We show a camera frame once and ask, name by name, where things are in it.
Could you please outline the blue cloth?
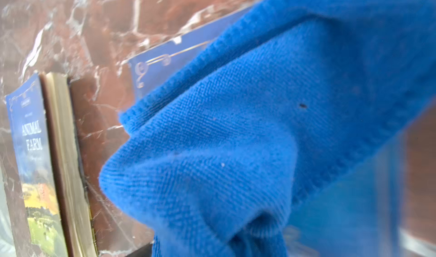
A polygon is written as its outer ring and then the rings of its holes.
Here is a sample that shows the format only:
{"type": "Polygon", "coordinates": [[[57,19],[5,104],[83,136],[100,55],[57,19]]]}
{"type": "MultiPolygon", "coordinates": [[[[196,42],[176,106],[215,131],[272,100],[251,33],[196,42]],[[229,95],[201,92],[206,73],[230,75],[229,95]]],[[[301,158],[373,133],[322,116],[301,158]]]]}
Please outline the blue cloth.
{"type": "Polygon", "coordinates": [[[284,257],[293,208],[436,94],[436,0],[262,0],[121,114],[99,186],[156,257],[284,257]]]}

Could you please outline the Little Prince blue book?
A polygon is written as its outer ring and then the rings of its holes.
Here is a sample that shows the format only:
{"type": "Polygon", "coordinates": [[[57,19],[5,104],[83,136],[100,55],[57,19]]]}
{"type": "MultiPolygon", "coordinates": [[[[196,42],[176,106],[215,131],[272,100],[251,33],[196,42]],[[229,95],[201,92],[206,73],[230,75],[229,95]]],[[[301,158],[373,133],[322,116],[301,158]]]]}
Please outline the Little Prince blue book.
{"type": "MultiPolygon", "coordinates": [[[[128,60],[140,100],[192,61],[229,25],[238,10],[128,60]]],[[[350,174],[294,211],[283,234],[291,257],[401,257],[405,158],[395,137],[350,174]]]]}

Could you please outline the Animal Farm book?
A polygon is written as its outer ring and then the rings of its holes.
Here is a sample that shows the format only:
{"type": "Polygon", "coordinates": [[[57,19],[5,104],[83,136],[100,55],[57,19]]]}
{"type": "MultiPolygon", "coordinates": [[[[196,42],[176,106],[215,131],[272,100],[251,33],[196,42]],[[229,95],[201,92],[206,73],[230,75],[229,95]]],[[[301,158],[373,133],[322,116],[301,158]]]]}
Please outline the Animal Farm book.
{"type": "Polygon", "coordinates": [[[67,76],[34,74],[6,109],[16,164],[2,170],[16,255],[97,256],[67,76]]]}

